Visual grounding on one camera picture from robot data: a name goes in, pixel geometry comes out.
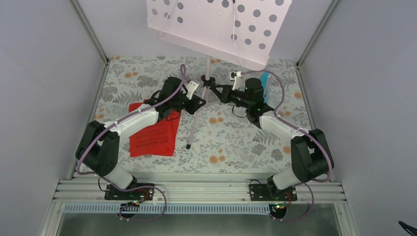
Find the blue metronome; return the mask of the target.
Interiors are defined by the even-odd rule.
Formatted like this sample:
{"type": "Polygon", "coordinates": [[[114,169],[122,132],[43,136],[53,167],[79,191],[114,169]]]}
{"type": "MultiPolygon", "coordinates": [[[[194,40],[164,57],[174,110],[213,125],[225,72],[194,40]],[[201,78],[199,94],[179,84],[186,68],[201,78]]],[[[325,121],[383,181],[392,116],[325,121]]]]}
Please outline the blue metronome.
{"type": "Polygon", "coordinates": [[[270,74],[267,72],[263,72],[262,75],[259,77],[259,80],[261,81],[261,85],[264,90],[263,92],[264,101],[267,102],[269,100],[270,87],[271,87],[270,74]]]}

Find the red sheet music page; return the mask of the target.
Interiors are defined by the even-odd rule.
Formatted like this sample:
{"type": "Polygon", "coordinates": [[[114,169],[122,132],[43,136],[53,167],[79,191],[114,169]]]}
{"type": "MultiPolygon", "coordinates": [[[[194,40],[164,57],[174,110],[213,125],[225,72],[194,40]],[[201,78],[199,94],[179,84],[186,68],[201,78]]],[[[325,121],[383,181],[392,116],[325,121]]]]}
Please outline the red sheet music page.
{"type": "Polygon", "coordinates": [[[176,135],[179,127],[180,122],[180,115],[181,111],[173,111],[171,114],[165,119],[166,126],[168,128],[168,134],[167,134],[167,151],[166,156],[173,156],[175,146],[176,146],[176,135]]]}
{"type": "Polygon", "coordinates": [[[166,156],[167,134],[168,128],[165,119],[138,131],[129,138],[130,156],[139,157],[149,154],[166,156]]]}

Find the white tripod music stand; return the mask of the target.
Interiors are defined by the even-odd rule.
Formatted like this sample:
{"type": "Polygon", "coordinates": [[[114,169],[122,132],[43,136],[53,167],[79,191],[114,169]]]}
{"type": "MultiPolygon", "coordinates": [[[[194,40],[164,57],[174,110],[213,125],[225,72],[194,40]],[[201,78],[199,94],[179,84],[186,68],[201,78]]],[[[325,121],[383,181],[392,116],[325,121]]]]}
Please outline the white tripod music stand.
{"type": "Polygon", "coordinates": [[[252,71],[265,68],[290,0],[148,0],[151,33],[252,71]]]}

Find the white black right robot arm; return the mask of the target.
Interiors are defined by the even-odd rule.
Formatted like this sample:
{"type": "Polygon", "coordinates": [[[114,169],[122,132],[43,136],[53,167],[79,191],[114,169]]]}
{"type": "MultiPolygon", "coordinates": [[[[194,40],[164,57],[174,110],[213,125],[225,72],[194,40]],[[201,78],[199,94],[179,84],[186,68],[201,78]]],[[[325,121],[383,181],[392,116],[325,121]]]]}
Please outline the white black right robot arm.
{"type": "Polygon", "coordinates": [[[301,183],[329,181],[334,162],[323,131],[307,130],[283,119],[264,101],[259,79],[247,79],[242,90],[234,85],[217,84],[214,78],[209,79],[208,85],[222,103],[245,108],[251,124],[274,134],[289,147],[290,166],[267,179],[266,193],[270,199],[279,200],[285,189],[301,183]]]}

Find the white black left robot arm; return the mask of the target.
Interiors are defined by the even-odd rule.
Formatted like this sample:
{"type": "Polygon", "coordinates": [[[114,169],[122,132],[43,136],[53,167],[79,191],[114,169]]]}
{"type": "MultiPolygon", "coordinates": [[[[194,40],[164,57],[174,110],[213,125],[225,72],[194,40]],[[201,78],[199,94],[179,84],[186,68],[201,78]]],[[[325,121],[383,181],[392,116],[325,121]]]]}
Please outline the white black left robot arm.
{"type": "Polygon", "coordinates": [[[106,123],[90,122],[76,150],[77,174],[85,175],[80,168],[86,165],[90,174],[106,180],[124,199],[133,198],[137,192],[136,179],[118,163],[120,142],[166,120],[173,111],[194,114],[206,103],[195,94],[199,86],[195,81],[169,77],[162,89],[127,115],[106,123]]]}

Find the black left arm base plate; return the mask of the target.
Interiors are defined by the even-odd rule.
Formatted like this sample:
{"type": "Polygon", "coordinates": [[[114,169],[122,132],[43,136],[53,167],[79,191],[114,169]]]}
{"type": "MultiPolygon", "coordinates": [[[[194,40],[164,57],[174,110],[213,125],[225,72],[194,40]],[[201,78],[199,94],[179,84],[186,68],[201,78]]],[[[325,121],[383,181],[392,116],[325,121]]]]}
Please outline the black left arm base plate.
{"type": "Polygon", "coordinates": [[[112,185],[108,185],[106,189],[106,193],[104,195],[105,200],[113,200],[113,201],[127,201],[127,202],[133,202],[133,201],[152,201],[153,199],[153,192],[154,192],[154,184],[153,183],[136,183],[135,187],[142,187],[142,186],[148,186],[146,188],[141,188],[133,191],[120,191],[113,187],[112,185]]]}

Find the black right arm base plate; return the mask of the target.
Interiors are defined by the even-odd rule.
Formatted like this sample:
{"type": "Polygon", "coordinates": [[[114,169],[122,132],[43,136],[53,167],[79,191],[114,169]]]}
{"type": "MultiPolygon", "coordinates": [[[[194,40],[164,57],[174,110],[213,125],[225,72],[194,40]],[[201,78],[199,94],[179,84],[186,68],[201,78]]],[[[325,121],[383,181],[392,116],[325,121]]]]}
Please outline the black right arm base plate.
{"type": "Polygon", "coordinates": [[[251,201],[265,202],[265,201],[297,201],[297,192],[295,187],[290,186],[285,189],[278,189],[272,181],[268,178],[265,183],[257,179],[249,181],[249,193],[251,201]]]}

